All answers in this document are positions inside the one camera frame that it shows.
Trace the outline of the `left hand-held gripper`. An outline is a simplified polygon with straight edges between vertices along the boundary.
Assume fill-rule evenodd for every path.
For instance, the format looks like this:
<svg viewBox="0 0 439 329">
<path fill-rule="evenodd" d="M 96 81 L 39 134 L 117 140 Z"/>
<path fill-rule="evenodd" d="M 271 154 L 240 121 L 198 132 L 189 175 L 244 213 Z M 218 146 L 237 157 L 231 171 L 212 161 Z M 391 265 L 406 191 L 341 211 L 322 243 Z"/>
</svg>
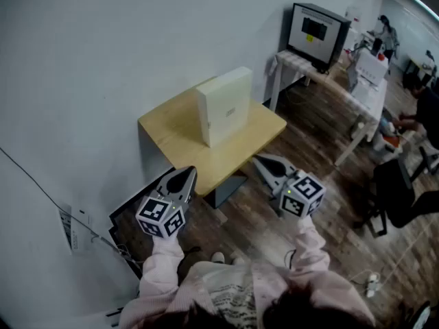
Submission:
<svg viewBox="0 0 439 329">
<path fill-rule="evenodd" d="M 185 213 L 197 178 L 194 166 L 176 169 L 163 176 L 157 187 L 143 198 L 135 214 L 145 234 L 169 239 L 178 233 L 186 224 Z"/>
</svg>

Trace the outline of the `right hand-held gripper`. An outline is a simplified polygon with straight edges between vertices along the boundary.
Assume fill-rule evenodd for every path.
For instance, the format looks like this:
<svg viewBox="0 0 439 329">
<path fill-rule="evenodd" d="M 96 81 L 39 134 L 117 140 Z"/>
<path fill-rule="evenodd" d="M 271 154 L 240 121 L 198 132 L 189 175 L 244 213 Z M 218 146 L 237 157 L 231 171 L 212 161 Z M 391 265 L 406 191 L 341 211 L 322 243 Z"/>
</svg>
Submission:
<svg viewBox="0 0 439 329">
<path fill-rule="evenodd" d="M 326 187 L 314 175 L 274 154 L 257 154 L 252 162 L 272 190 L 269 204 L 278 216 L 303 219 L 317 211 Z"/>
</svg>

